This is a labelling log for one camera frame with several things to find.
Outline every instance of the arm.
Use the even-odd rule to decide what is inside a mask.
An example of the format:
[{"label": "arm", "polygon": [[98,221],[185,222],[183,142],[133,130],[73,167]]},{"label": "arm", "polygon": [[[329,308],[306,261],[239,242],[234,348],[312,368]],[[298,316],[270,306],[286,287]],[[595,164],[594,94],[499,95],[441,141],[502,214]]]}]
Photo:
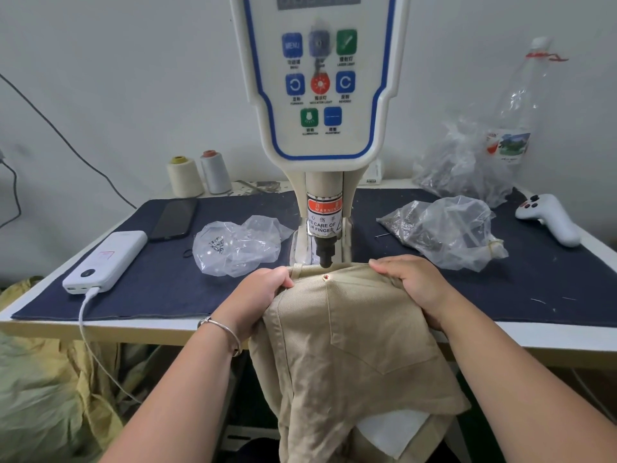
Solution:
[{"label": "arm", "polygon": [[[257,270],[240,283],[212,319],[244,341],[276,290],[292,285],[285,267]],[[211,323],[202,325],[101,463],[210,461],[235,347],[235,340],[225,330]]]},{"label": "arm", "polygon": [[371,260],[403,280],[452,352],[509,462],[609,462],[617,428],[454,289],[430,262]]}]

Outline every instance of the smartphone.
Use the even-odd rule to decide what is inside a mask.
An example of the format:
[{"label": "smartphone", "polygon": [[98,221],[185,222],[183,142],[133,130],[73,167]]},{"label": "smartphone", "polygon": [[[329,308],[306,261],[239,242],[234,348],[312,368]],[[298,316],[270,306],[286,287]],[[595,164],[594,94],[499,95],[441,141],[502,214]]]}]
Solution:
[{"label": "smartphone", "polygon": [[173,200],[165,205],[158,222],[150,233],[150,241],[181,239],[191,231],[197,209],[197,198]]}]

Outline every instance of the thread spool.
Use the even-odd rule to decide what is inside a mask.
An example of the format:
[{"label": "thread spool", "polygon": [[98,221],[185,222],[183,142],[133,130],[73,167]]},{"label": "thread spool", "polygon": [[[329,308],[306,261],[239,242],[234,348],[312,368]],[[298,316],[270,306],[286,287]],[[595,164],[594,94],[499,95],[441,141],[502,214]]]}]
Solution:
[{"label": "thread spool", "polygon": [[231,180],[221,153],[214,150],[205,151],[199,160],[210,193],[215,195],[231,190]]},{"label": "thread spool", "polygon": [[192,198],[204,192],[197,164],[193,159],[176,156],[167,164],[167,173],[172,183],[172,191],[178,198]]}]

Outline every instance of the warning label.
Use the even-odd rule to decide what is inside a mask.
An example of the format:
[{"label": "warning label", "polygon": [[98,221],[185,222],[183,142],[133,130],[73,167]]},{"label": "warning label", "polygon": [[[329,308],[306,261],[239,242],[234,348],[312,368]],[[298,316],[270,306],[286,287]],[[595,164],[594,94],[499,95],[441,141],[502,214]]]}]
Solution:
[{"label": "warning label", "polygon": [[307,194],[308,231],[312,235],[331,237],[343,227],[343,194],[320,198]]}]

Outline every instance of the hand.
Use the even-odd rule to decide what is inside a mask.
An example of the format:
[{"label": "hand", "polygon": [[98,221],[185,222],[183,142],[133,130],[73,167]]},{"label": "hand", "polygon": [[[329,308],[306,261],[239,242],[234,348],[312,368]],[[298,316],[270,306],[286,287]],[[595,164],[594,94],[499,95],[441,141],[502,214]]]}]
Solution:
[{"label": "hand", "polygon": [[231,328],[240,341],[248,339],[253,325],[274,300],[279,287],[293,287],[286,267],[259,268],[245,277],[212,314],[212,320]]},{"label": "hand", "polygon": [[451,309],[467,300],[446,281],[428,260],[399,255],[369,260],[372,269],[382,275],[400,278],[407,294],[422,308],[431,328],[443,330],[443,321]]}]

